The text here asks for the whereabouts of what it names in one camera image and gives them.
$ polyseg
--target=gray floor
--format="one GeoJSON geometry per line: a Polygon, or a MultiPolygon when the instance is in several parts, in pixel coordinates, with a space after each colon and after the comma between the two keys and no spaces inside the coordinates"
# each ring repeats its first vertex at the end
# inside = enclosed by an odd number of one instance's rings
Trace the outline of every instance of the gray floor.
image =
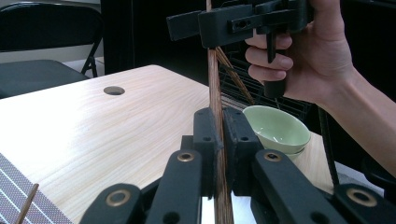
{"type": "MultiPolygon", "coordinates": [[[[77,71],[81,71],[84,63],[85,63],[84,61],[75,61],[64,64],[76,69],[77,71]]],[[[105,65],[103,58],[99,58],[96,60],[96,69],[99,77],[105,74],[105,65]]],[[[92,72],[87,71],[86,76],[92,77],[92,72]]],[[[340,179],[340,184],[353,183],[353,184],[362,185],[366,188],[374,190],[379,195],[383,196],[384,191],[378,188],[377,186],[372,185],[370,182],[368,182],[362,173],[350,169],[349,167],[346,167],[345,165],[340,164],[338,162],[335,163],[335,166],[338,173],[338,178],[340,179]]],[[[214,220],[212,200],[211,201],[203,200],[203,205],[204,205],[203,220],[205,221],[203,223],[214,223],[214,221],[212,222],[212,220],[214,220]]],[[[236,199],[233,196],[233,207],[234,207],[233,209],[234,212],[237,214],[235,216],[235,221],[234,221],[235,224],[246,223],[247,220],[249,220],[249,223],[254,223],[254,217],[252,216],[249,210],[249,198],[244,197],[243,199],[242,198],[236,199]]]]}

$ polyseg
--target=chopstick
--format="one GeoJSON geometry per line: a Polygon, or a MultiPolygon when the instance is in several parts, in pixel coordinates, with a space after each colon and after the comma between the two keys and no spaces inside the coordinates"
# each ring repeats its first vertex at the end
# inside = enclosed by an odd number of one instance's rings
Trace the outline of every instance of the chopstick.
{"type": "Polygon", "coordinates": [[[30,190],[30,193],[25,201],[25,204],[23,205],[23,208],[21,209],[20,215],[18,216],[18,219],[15,222],[15,224],[22,224],[23,220],[26,217],[27,212],[29,211],[30,205],[33,202],[33,198],[35,197],[35,194],[37,193],[37,190],[38,190],[38,184],[33,184],[33,187],[30,190]]]}

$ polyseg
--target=black chair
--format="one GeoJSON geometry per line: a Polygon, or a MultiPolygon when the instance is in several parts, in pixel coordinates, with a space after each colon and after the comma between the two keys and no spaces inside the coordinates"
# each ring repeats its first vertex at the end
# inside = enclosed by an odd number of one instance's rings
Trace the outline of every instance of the black chair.
{"type": "Polygon", "coordinates": [[[0,63],[0,99],[89,79],[102,40],[101,14],[90,7],[17,3],[0,8],[0,53],[92,45],[81,73],[53,61],[0,63]]]}

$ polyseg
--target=ceramic bowl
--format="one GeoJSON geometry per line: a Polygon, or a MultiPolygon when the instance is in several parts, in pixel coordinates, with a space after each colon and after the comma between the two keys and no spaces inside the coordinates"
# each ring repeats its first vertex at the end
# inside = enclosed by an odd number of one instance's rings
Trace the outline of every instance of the ceramic bowl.
{"type": "Polygon", "coordinates": [[[264,148],[296,154],[302,152],[311,138],[311,132],[299,119],[279,109],[253,105],[243,113],[264,148]]]}

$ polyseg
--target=light wood tabletop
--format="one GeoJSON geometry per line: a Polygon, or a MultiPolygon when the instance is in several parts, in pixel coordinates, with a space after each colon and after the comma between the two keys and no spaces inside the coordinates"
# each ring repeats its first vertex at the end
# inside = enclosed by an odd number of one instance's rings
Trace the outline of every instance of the light wood tabletop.
{"type": "MultiPolygon", "coordinates": [[[[0,152],[74,223],[103,190],[161,177],[208,87],[151,65],[0,101],[0,152]],[[121,95],[106,87],[125,90],[121,95]]],[[[332,192],[321,137],[297,166],[332,192]]]]}

